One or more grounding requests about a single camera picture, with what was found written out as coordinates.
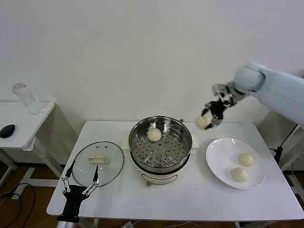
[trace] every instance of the plastic water bottle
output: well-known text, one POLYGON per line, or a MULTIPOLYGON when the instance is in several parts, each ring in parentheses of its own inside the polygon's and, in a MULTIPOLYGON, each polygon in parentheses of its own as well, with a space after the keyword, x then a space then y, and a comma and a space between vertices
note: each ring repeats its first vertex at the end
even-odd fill
POLYGON ((12 91, 17 95, 19 100, 31 115, 37 115, 41 113, 40 104, 36 101, 35 97, 24 83, 14 84, 12 86, 12 91))

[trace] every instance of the computer mouse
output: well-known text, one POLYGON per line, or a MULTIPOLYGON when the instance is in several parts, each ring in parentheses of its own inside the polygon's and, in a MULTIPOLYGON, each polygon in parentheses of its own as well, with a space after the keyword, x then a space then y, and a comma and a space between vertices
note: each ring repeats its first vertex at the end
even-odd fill
POLYGON ((10 124, 3 127, 0 131, 0 138, 4 139, 10 137, 13 134, 14 130, 15 130, 14 124, 10 124))

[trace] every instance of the dumpling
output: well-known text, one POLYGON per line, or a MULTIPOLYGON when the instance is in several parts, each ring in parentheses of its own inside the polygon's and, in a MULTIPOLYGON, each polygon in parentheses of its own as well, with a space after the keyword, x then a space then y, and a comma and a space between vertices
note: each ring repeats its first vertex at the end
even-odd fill
POLYGON ((210 120, 206 116, 198 116, 195 119, 195 125, 197 128, 204 130, 210 124, 210 120))
POLYGON ((255 163, 255 159, 249 153, 243 153, 238 157, 239 163, 245 167, 251 167, 255 163))
POLYGON ((248 174, 244 168, 237 167, 232 171, 232 177, 234 180, 240 183, 244 183, 248 180, 248 174))
POLYGON ((161 139, 162 132, 157 128, 151 128, 148 130, 147 137, 152 142, 157 142, 161 139))

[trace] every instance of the white plate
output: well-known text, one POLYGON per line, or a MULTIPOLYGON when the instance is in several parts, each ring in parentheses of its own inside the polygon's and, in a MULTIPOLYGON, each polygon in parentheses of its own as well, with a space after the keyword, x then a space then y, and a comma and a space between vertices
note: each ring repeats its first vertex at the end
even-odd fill
POLYGON ((265 167, 260 155, 247 144, 238 139, 220 138, 209 144, 206 150, 206 160, 214 175, 222 182, 237 189, 253 189, 263 183, 265 167), (244 167, 238 161, 239 155, 249 153, 255 160, 252 167, 244 167), (248 173, 248 180, 239 183, 233 179, 234 168, 242 167, 248 173))

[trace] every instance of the white table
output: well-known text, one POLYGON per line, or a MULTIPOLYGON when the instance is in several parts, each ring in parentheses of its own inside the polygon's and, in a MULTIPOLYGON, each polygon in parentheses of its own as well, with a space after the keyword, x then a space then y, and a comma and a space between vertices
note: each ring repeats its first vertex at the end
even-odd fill
MULTIPOLYGON (((136 122, 86 122, 63 173, 77 153, 97 141, 117 145, 136 122)), ((82 202, 80 217, 109 219, 183 220, 183 221, 276 221, 303 219, 304 212, 290 189, 265 142, 252 123, 222 123, 207 131, 185 123, 198 140, 200 150, 191 155, 185 171, 175 182, 147 187, 136 174, 130 157, 122 172, 110 184, 96 189, 82 202), (266 178, 252 190, 239 190, 218 180, 208 168, 205 151, 220 137, 233 137, 252 146, 262 157, 266 178)), ((70 184, 76 182, 71 178, 70 184)), ((65 197, 59 183, 47 207, 49 215, 62 213, 65 197)), ((265 226, 264 222, 247 227, 265 226)))
MULTIPOLYGON (((24 149, 33 143, 37 150, 40 159, 48 165, 48 167, 60 177, 62 173, 62 167, 53 158, 53 156, 45 149, 45 147, 40 143, 40 141, 35 137, 36 132, 39 130, 40 126, 44 123, 48 115, 54 108, 53 102, 41 102, 42 111, 37 115, 30 115, 26 112, 25 107, 21 102, 0 102, 0 128, 14 124, 15 131, 8 138, 0 138, 0 160, 3 161, 9 168, 5 175, 0 180, 0 184, 3 183, 10 170, 16 170, 17 166, 13 161, 5 154, 4 149, 9 153, 9 149, 24 149)), ((26 178, 30 178, 35 168, 29 168, 26 178)), ((25 185, 21 185, 17 188, 16 192, 22 194, 25 185)))

